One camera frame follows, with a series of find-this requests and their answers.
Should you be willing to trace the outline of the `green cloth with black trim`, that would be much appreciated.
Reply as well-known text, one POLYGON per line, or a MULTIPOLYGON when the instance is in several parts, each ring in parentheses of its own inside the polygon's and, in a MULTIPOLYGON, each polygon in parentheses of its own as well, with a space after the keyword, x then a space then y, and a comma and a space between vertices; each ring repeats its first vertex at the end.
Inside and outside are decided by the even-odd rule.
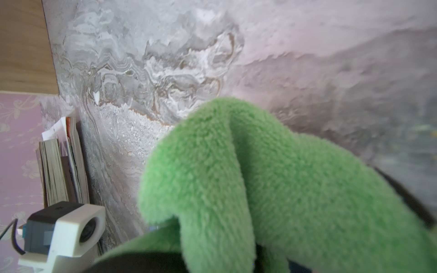
POLYGON ((234 98, 205 103, 158 143, 138 209, 156 230, 88 272, 437 270, 437 223, 399 182, 234 98))

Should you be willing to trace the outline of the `grey-green illustrated Chinese book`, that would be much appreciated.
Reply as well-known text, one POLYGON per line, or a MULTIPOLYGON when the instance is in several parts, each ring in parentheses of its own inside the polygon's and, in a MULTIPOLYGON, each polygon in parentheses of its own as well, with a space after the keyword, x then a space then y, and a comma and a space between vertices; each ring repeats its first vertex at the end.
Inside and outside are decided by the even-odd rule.
POLYGON ((74 162, 75 172, 75 188, 78 202, 82 204, 90 204, 88 179, 86 175, 85 161, 82 152, 80 136, 77 129, 77 122, 75 117, 67 117, 67 135, 69 139, 69 146, 71 151, 71 159, 74 162))

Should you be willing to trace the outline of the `white book blue swirl cover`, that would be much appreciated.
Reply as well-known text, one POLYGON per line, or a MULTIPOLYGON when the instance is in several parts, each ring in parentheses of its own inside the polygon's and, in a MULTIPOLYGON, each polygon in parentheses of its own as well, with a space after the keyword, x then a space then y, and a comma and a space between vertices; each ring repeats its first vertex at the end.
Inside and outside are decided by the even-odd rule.
POLYGON ((57 139, 59 142, 60 152, 63 160, 64 173, 69 189, 69 202, 78 202, 76 188, 75 188, 75 172, 74 162, 71 159, 71 151, 69 146, 69 139, 67 135, 66 118, 62 117, 50 129, 42 133, 42 140, 57 139))

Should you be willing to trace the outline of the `black and tan book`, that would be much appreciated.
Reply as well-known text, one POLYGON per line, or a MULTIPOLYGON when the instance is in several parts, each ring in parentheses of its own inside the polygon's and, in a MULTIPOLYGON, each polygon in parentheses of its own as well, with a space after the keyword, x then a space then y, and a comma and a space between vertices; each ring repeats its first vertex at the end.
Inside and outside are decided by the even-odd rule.
POLYGON ((69 201, 69 189, 57 139, 39 142, 36 151, 41 175, 44 207, 69 201))

